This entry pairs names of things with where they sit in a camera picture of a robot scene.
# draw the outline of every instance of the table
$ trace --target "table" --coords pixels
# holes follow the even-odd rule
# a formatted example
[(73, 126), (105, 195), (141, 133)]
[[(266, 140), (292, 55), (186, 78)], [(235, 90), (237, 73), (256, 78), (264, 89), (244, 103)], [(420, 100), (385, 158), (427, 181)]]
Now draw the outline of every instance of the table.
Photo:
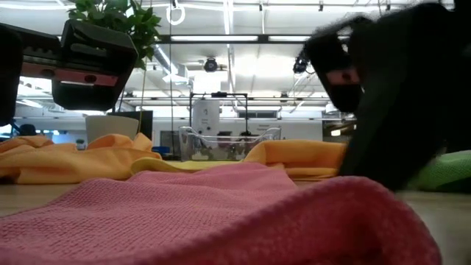
[[(42, 206), (75, 186), (0, 185), (0, 216)], [(404, 191), (398, 197), (426, 223), (442, 251), (444, 265), (471, 265), (471, 195)]]

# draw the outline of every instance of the cloth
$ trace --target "cloth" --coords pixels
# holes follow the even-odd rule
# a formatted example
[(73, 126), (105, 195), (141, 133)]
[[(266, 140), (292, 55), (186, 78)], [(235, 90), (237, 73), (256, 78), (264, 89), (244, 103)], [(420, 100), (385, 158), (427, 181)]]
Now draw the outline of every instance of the cloth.
[(185, 172), (193, 173), (214, 166), (231, 165), (240, 161), (165, 161), (155, 158), (141, 158), (131, 165), (131, 172), (137, 174), (142, 171), (155, 172)]
[(106, 135), (77, 151), (75, 144), (54, 144), (45, 136), (17, 137), (0, 144), (0, 177), (19, 184), (80, 183), (92, 177), (126, 180), (132, 162), (161, 159), (152, 143), (139, 133), (134, 141), (123, 135)]
[(471, 151), (440, 155), (408, 185), (423, 191), (471, 193)]
[(0, 264), (438, 265), (415, 213), (381, 185), (298, 188), (259, 163), (90, 180), (0, 219)]
[[(336, 175), (343, 158), (345, 144), (310, 140), (263, 141), (245, 157), (244, 162), (256, 162), (284, 169), (298, 181), (319, 181)], [(237, 161), (168, 162), (142, 158), (132, 165), (134, 174), (146, 170), (156, 172), (197, 172), (212, 166), (238, 163)]]
[(263, 141), (244, 161), (278, 165), (294, 180), (324, 180), (336, 175), (345, 149), (345, 144), (323, 141)]

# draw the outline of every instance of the ceiling light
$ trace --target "ceiling light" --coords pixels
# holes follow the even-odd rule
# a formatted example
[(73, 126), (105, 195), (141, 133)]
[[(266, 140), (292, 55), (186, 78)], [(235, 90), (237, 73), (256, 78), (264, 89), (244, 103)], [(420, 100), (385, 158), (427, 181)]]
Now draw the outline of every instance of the ceiling light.
[(226, 0), (223, 0), (222, 2), (222, 6), (224, 7), (224, 32), (226, 33), (226, 35), (229, 35), (230, 34), (230, 28), (229, 28), (229, 25), (230, 25), (230, 19), (229, 19), (229, 3), (227, 3)]
[[(329, 12), (329, 13), (354, 13), (354, 12), (372, 12), (378, 11), (378, 6), (332, 6), (323, 4), (322, 10), (319, 10), (320, 5), (269, 5), (265, 7), (267, 10), (273, 11), (304, 11), (304, 12), (313, 12), (313, 11), (322, 11), (322, 12)], [(391, 7), (392, 10), (398, 10), (399, 7)]]
[(268, 41), (293, 41), (293, 42), (305, 42), (309, 39), (310, 35), (301, 35), (301, 36), (269, 36)]
[(14, 10), (69, 10), (75, 8), (75, 5), (70, 4), (66, 6), (26, 6), (20, 4), (0, 4), (0, 8), (14, 9)]
[(175, 83), (184, 82), (185, 84), (188, 84), (188, 78), (186, 78), (186, 77), (181, 77), (181, 76), (176, 75), (176, 74), (167, 74), (166, 76), (162, 77), (162, 80), (163, 80), (165, 83), (170, 83), (170, 82), (175, 82)]
[(340, 135), (341, 135), (341, 132), (340, 132), (340, 130), (333, 130), (332, 132), (330, 132), (330, 135), (332, 135), (332, 136), (340, 136)]
[(205, 36), (205, 35), (188, 35), (188, 36), (171, 36), (173, 41), (257, 41), (258, 36), (252, 35), (222, 35), (222, 36)]

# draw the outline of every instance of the clear plastic container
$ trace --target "clear plastic container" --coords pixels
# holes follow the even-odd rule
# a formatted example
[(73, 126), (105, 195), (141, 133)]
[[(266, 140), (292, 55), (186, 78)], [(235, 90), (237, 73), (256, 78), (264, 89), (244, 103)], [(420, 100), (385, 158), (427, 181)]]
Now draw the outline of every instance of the clear plastic container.
[(258, 143), (281, 139), (280, 128), (259, 136), (204, 136), (191, 127), (180, 127), (179, 134), (182, 161), (241, 160)]

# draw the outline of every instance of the knit texture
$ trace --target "knit texture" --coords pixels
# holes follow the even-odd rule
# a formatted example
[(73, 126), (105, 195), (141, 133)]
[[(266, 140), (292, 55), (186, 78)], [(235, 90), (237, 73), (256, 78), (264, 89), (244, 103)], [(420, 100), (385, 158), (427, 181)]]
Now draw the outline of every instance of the knit texture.
[(438, 265), (416, 214), (381, 185), (297, 188), (258, 163), (89, 180), (0, 219), (0, 264)]
[(452, 152), (432, 160), (409, 183), (410, 188), (437, 191), (439, 186), (471, 178), (471, 151)]

